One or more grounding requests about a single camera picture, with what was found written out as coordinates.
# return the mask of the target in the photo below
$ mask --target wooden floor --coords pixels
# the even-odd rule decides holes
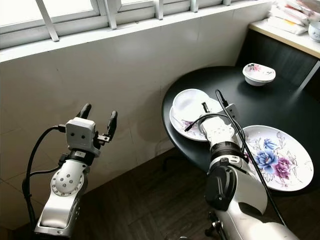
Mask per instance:
[[[170,150],[83,196],[72,239],[219,239],[204,234],[212,211],[204,199],[205,173],[183,159],[170,160],[162,171],[165,157],[179,155]],[[275,200],[301,240],[320,240],[320,190]],[[275,218],[270,207],[267,215]],[[17,229],[15,239],[25,240],[25,229]]]

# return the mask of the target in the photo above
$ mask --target white wall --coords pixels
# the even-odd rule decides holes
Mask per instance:
[[[269,3],[229,10],[108,39],[39,53],[0,65],[0,225],[28,222],[21,182],[36,139],[48,127],[66,123],[85,103],[90,119],[106,130],[118,111],[113,141],[102,148],[89,174],[88,190],[172,147],[161,123],[161,103],[181,75],[206,66],[235,64],[248,23],[263,19]],[[53,168],[66,152],[54,132],[36,155],[34,170]],[[35,176],[31,192],[39,214],[49,176]]]

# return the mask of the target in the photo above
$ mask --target black table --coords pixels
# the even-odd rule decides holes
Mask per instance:
[[[162,120],[173,144],[198,168],[207,172],[210,164],[208,142],[190,140],[172,126],[169,111],[175,96],[185,89],[199,89],[217,99],[219,89],[228,103],[234,103],[242,127],[266,125],[280,129],[299,141],[309,153],[314,175],[308,187],[291,192],[301,194],[320,186],[320,103],[299,90],[298,86],[276,77],[264,86],[245,82],[241,67],[208,67],[179,78],[166,92],[162,103]]]

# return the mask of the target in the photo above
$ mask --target black cable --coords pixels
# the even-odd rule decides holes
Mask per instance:
[[[221,240],[228,240],[222,226],[218,227],[216,231],[218,232]]]
[[[219,116],[219,117],[225,117],[225,118],[228,117],[227,115],[224,115],[224,114],[221,114],[221,113],[215,113],[215,112],[206,113],[206,114],[198,117],[192,123],[190,123],[189,126],[187,126],[184,131],[188,132],[192,128],[193,125],[195,125],[199,120],[206,118],[207,116]]]
[[[31,228],[32,231],[35,229],[36,227],[36,216],[35,216],[35,211],[34,208],[32,206],[31,203],[31,194],[30,194],[30,177],[31,177],[31,168],[32,168],[32,163],[34,161],[34,157],[36,155],[37,149],[40,145],[40,143],[42,142],[42,140],[45,138],[45,136],[51,132],[52,130],[59,130],[60,128],[58,126],[52,126],[50,128],[48,128],[47,130],[45,130],[42,135],[38,138],[38,140],[36,141],[32,152],[30,154],[30,158],[29,158],[29,162],[28,162],[28,166],[26,169],[26,175],[25,175],[25,179],[22,182],[22,192],[24,195],[24,199],[26,201],[26,206],[28,209],[28,214],[29,214],[29,218],[30,218],[30,224],[31,224]]]
[[[34,171],[34,172],[30,173],[30,177],[33,176],[33,175],[37,175],[37,174],[50,174],[50,173],[53,173],[53,172],[59,170],[60,168],[61,168],[61,166],[57,166],[56,168],[51,169],[51,170]]]
[[[259,169],[256,161],[254,160],[254,157],[253,157],[252,153],[250,152],[250,150],[249,150],[249,148],[248,148],[248,145],[247,145],[247,143],[246,143],[245,138],[242,136],[242,134],[240,134],[240,131],[239,131],[238,128],[236,127],[236,124],[235,124],[235,122],[234,122],[234,119],[232,119],[232,117],[231,117],[230,114],[228,113],[227,109],[224,107],[224,103],[223,103],[223,101],[221,100],[221,99],[223,98],[222,93],[217,89],[217,90],[215,90],[215,95],[216,95],[216,97],[217,97],[217,99],[218,99],[218,101],[219,101],[219,103],[220,103],[223,111],[224,111],[225,114],[228,116],[229,120],[230,120],[231,123],[234,125],[234,127],[236,128],[237,133],[238,133],[238,135],[239,135],[239,137],[240,137],[240,139],[241,139],[241,141],[242,141],[242,144],[243,144],[246,152],[248,153],[249,158],[251,159],[251,162],[252,162],[252,164],[253,164],[253,166],[254,166],[254,168],[255,168],[255,170],[256,170],[256,172],[257,172],[257,174],[258,174],[258,176],[259,176],[259,178],[260,178],[260,180],[261,180],[262,185],[263,185],[264,188],[265,188],[266,194],[267,194],[267,196],[268,196],[268,198],[269,198],[269,200],[270,200],[270,202],[271,202],[271,205],[273,206],[273,209],[275,210],[275,212],[276,212],[277,216],[279,217],[279,219],[281,220],[282,224],[283,224],[284,226],[287,226],[286,223],[285,223],[285,220],[283,219],[283,217],[282,217],[282,215],[281,215],[281,213],[280,213],[280,211],[279,211],[279,209],[278,209],[278,207],[277,207],[277,205],[276,205],[276,203],[275,203],[275,201],[274,201],[273,198],[272,198],[272,194],[271,194],[271,192],[270,192],[270,190],[269,190],[269,188],[268,188],[268,186],[267,186],[267,184],[266,184],[266,181],[265,181],[264,177],[262,176],[262,173],[261,173],[261,171],[260,171],[260,169]]]

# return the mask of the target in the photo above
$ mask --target floral plate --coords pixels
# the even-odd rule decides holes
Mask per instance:
[[[314,175],[312,160],[292,136],[263,125],[247,126],[243,130],[245,141],[269,188],[297,191],[311,182]],[[259,179],[251,162],[249,166]]]
[[[199,141],[199,142],[206,142],[208,141],[203,135],[199,129],[198,129],[198,123],[194,124],[192,128],[189,131],[185,131],[186,127],[189,126],[191,121],[185,121],[178,117],[178,115],[175,113],[175,110],[173,107],[171,107],[169,112],[169,118],[172,126],[174,129],[180,133],[182,136],[186,137],[187,139]]]

